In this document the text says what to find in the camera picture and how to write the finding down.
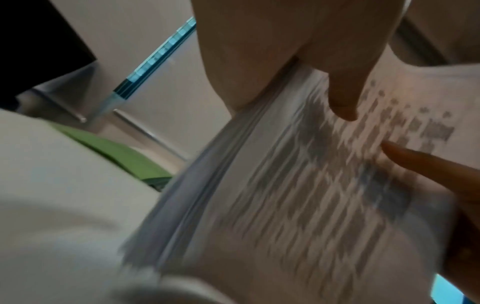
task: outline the stack of paper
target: stack of paper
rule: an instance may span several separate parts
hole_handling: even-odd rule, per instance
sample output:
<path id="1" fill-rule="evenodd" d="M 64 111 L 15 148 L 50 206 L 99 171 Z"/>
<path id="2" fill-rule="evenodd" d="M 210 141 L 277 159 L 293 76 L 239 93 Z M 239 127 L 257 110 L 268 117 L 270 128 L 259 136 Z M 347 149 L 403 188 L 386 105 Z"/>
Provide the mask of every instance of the stack of paper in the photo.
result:
<path id="1" fill-rule="evenodd" d="M 380 142 L 480 149 L 460 136 L 479 129 L 479 80 L 478 65 L 416 69 L 387 49 L 350 123 L 328 107 L 328 75 L 294 65 L 167 186 L 126 264 L 195 275 L 238 303 L 427 303 L 453 197 Z"/>

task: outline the green object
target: green object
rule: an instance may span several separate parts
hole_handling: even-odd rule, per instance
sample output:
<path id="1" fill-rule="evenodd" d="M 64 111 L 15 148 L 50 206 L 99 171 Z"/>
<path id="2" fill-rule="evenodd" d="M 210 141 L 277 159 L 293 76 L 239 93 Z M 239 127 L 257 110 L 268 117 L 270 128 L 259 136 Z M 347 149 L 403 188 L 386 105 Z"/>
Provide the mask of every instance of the green object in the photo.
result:
<path id="1" fill-rule="evenodd" d="M 172 175 L 138 151 L 127 145 L 101 138 L 90 132 L 71 127 L 51 124 L 55 129 L 100 154 L 129 174 L 153 186 L 163 188 Z"/>

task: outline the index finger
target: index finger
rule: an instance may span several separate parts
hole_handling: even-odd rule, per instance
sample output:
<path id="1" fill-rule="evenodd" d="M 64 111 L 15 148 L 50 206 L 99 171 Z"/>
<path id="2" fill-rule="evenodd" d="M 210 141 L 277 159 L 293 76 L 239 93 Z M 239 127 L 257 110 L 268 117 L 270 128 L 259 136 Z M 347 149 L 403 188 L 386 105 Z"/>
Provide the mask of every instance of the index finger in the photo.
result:
<path id="1" fill-rule="evenodd" d="M 397 165 L 423 175 L 467 201 L 480 200 L 480 170 L 383 141 L 385 155 Z"/>

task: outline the hand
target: hand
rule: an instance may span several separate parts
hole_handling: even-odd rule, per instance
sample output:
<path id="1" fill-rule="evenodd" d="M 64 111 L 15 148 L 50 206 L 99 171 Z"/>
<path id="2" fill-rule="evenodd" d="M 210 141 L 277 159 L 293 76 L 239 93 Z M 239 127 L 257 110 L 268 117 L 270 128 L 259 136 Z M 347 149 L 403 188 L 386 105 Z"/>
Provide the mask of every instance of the hand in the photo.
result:
<path id="1" fill-rule="evenodd" d="M 462 216 L 441 274 L 474 302 L 480 302 L 480 170 L 388 141 L 381 148 L 397 165 L 439 183 L 458 196 Z"/>
<path id="2" fill-rule="evenodd" d="M 192 6 L 206 75 L 230 110 L 252 102 L 297 57 L 329 73 L 330 107 L 353 121 L 406 2 L 192 0 Z"/>

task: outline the paper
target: paper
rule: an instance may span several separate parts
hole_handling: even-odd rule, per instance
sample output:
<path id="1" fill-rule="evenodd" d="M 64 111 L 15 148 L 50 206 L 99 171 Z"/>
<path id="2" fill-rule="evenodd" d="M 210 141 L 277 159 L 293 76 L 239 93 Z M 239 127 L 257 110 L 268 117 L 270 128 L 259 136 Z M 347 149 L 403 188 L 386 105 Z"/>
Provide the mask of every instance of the paper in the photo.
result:
<path id="1" fill-rule="evenodd" d="M 441 156 L 458 141 L 480 66 L 432 71 L 387 49 L 349 123 L 328 108 L 328 75 L 294 66 L 167 187 L 125 262 L 196 275 L 238 303 L 428 302 L 453 197 L 380 142 Z"/>

